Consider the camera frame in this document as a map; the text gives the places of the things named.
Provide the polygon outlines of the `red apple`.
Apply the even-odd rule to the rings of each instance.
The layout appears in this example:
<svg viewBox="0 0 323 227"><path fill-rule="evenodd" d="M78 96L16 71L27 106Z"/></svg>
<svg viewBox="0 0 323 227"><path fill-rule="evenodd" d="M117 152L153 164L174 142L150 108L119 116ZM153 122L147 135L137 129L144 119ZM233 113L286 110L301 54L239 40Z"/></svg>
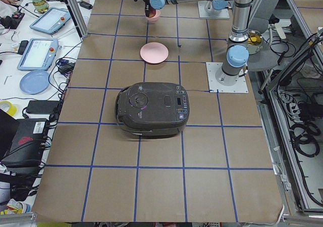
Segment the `red apple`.
<svg viewBox="0 0 323 227"><path fill-rule="evenodd" d="M156 10L149 11L149 18L153 18L156 15Z"/></svg>

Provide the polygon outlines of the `pink bowl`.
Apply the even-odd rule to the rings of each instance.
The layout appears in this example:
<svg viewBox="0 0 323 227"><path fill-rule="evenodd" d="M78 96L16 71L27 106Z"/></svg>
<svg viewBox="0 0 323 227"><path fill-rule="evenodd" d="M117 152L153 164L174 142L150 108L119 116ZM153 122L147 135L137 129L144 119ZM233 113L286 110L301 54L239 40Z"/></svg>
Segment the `pink bowl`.
<svg viewBox="0 0 323 227"><path fill-rule="evenodd" d="M160 10L156 10L154 16L146 17L146 20L149 22L156 22L161 16Z"/></svg>

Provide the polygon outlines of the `pink plate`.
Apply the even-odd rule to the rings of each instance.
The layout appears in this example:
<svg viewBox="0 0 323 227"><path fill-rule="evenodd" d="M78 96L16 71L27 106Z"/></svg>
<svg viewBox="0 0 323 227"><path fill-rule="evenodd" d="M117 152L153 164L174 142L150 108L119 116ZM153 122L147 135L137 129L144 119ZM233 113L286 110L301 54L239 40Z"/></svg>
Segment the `pink plate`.
<svg viewBox="0 0 323 227"><path fill-rule="evenodd" d="M159 64L167 59L169 50L159 42L145 44L140 50L141 58L150 64Z"/></svg>

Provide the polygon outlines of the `dark grey rice cooker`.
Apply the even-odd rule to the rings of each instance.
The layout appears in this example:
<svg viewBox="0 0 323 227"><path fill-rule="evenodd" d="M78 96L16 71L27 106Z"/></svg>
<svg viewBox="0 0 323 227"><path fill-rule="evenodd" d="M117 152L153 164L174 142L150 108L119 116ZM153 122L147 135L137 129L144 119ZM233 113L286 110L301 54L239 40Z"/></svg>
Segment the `dark grey rice cooker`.
<svg viewBox="0 0 323 227"><path fill-rule="evenodd" d="M141 136L181 133L190 114L185 88L168 82L139 82L122 89L115 102L115 118L122 130Z"/></svg>

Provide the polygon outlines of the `aluminium frame post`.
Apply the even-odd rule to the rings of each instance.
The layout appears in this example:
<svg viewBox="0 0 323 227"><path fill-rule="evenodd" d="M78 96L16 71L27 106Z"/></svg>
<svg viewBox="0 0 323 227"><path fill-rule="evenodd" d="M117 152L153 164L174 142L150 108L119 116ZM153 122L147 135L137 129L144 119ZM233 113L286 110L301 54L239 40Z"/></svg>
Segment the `aluminium frame post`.
<svg viewBox="0 0 323 227"><path fill-rule="evenodd" d="M77 0L64 0L80 38L88 36L88 29L81 14Z"/></svg>

